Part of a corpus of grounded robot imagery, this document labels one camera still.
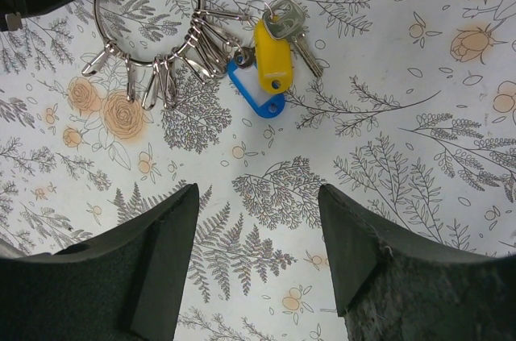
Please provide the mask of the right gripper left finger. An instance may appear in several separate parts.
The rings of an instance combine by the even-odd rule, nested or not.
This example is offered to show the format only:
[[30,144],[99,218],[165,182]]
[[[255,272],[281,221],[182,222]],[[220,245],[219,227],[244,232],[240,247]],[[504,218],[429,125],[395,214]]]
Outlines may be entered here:
[[198,212],[189,184],[57,253],[2,258],[2,339],[173,339]]

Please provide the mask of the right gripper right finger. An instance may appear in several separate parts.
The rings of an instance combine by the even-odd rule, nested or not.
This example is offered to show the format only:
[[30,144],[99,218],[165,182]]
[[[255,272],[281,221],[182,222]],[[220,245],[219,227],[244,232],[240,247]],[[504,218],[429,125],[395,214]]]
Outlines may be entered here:
[[338,315],[350,340],[512,340],[515,258],[478,255],[318,191]]

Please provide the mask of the key with yellow tag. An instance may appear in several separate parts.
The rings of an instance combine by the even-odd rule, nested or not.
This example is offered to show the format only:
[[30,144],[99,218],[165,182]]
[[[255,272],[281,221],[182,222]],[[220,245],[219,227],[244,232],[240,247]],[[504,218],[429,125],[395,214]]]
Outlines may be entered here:
[[255,58],[261,88],[281,94],[293,84],[292,51],[296,50],[312,74],[320,78],[320,66],[306,42],[306,15],[294,0],[270,5],[254,27]]

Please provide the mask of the key with blue tag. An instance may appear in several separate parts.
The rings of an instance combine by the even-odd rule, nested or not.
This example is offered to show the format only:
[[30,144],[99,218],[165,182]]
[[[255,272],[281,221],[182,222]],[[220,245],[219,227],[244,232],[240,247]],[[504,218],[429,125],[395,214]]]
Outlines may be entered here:
[[227,65],[227,74],[248,105],[261,118],[275,118],[284,110],[284,95],[268,94],[260,86],[254,48],[238,48]]

